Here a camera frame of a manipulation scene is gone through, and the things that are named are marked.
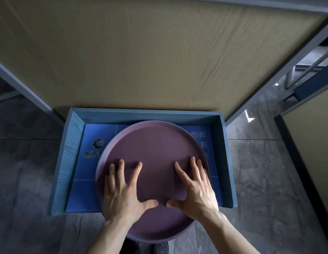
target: printed logo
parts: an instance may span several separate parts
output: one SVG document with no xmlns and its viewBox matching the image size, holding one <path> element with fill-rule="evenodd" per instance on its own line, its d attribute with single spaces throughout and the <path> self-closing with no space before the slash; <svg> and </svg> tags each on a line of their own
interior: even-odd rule
<svg viewBox="0 0 328 254">
<path fill-rule="evenodd" d="M 102 139 L 96 139 L 92 142 L 92 146 L 95 149 L 100 149 L 103 147 L 103 145 L 104 145 L 104 141 Z"/>
</svg>

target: round tray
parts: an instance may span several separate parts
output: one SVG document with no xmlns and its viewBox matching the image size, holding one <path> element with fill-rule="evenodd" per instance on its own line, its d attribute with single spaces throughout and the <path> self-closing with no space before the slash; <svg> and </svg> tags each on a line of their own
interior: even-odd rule
<svg viewBox="0 0 328 254">
<path fill-rule="evenodd" d="M 194 220 L 177 208 L 167 208 L 168 199 L 186 198 L 186 188 L 174 169 L 174 163 L 192 178 L 190 156 L 208 164 L 197 141 L 181 127 L 164 121 L 149 120 L 133 124 L 118 133 L 106 146 L 97 165 L 97 198 L 102 207 L 104 177 L 109 165 L 118 160 L 125 162 L 125 181 L 130 180 L 136 164 L 143 163 L 137 180 L 139 201 L 156 199 L 156 208 L 147 210 L 130 228 L 127 237 L 143 243 L 162 243 L 183 234 Z"/>
</svg>

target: floor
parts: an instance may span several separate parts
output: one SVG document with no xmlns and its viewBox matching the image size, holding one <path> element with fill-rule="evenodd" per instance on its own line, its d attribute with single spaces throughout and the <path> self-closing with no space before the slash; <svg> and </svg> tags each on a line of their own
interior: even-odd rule
<svg viewBox="0 0 328 254">
<path fill-rule="evenodd" d="M 280 101 L 284 81 L 227 127 L 238 208 L 220 210 L 261 253 L 328 253 L 273 120 L 295 103 Z M 94 240 L 101 214 L 46 216 L 61 137 L 62 128 L 24 97 L 0 102 L 0 253 L 81 254 Z M 169 245 L 170 253 L 217 253 L 199 223 Z"/>
</svg>

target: wooden panel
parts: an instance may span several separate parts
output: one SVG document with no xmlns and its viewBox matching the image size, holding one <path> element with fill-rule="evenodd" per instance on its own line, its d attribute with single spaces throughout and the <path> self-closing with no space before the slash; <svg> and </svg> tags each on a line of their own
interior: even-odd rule
<svg viewBox="0 0 328 254">
<path fill-rule="evenodd" d="M 328 212 L 328 89 L 283 119 Z"/>
<path fill-rule="evenodd" d="M 325 15 L 182 0 L 0 0 L 0 62 L 69 107 L 227 117 Z"/>
</svg>

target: open box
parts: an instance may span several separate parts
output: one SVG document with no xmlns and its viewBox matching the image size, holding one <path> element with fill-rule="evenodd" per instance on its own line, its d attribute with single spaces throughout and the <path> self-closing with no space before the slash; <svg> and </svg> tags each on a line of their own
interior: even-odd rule
<svg viewBox="0 0 328 254">
<path fill-rule="evenodd" d="M 71 108 L 64 127 L 47 213 L 65 213 L 85 124 L 131 125 L 144 120 L 210 126 L 222 207 L 237 206 L 226 127 L 220 112 Z"/>
</svg>

